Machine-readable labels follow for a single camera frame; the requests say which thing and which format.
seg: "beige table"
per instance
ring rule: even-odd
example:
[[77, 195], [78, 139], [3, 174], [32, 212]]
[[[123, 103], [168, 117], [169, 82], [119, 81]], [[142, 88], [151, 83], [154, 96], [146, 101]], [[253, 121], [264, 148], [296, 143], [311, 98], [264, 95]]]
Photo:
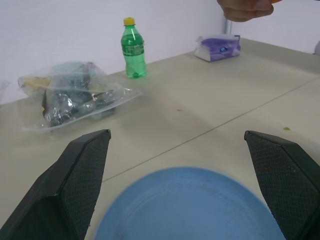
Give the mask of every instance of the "beige table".
[[85, 120], [75, 129], [42, 136], [23, 133], [16, 112], [20, 103], [2, 107], [0, 226], [68, 142], [100, 129], [111, 129], [112, 139], [89, 240], [114, 198], [134, 180], [161, 168], [221, 171], [262, 197], [243, 140], [245, 130], [296, 141], [319, 158], [318, 56], [244, 40], [237, 58], [207, 63], [187, 53], [148, 69], [148, 77], [135, 84], [142, 97], [114, 116]]

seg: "purple tissue box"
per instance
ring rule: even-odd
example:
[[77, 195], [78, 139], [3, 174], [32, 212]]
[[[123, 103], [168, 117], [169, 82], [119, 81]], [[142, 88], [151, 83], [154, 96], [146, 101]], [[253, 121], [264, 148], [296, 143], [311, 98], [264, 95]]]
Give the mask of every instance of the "purple tissue box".
[[240, 36], [239, 35], [215, 35], [199, 37], [198, 47], [194, 54], [208, 62], [215, 62], [240, 55]]

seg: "hand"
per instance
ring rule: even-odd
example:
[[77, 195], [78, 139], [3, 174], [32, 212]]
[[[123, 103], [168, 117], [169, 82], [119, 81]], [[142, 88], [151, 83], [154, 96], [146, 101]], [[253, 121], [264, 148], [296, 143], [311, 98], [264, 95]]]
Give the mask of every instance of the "hand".
[[243, 23], [269, 16], [274, 12], [272, 0], [217, 0], [217, 2], [225, 18], [233, 22]]

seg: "green bottle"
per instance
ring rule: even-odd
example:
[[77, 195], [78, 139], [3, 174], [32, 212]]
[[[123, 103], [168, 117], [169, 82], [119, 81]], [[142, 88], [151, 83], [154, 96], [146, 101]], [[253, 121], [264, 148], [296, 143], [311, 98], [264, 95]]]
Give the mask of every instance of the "green bottle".
[[140, 78], [147, 74], [145, 46], [142, 36], [135, 27], [135, 19], [124, 19], [124, 34], [121, 39], [122, 51], [126, 62], [125, 71], [129, 78]]

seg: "bottle label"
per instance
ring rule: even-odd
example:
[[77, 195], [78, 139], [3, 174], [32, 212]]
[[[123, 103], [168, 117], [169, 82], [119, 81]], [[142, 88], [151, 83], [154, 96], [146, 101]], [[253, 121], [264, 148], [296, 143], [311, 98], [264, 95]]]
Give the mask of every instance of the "bottle label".
[[145, 53], [145, 47], [143, 44], [122, 46], [122, 51], [125, 56], [138, 56]]

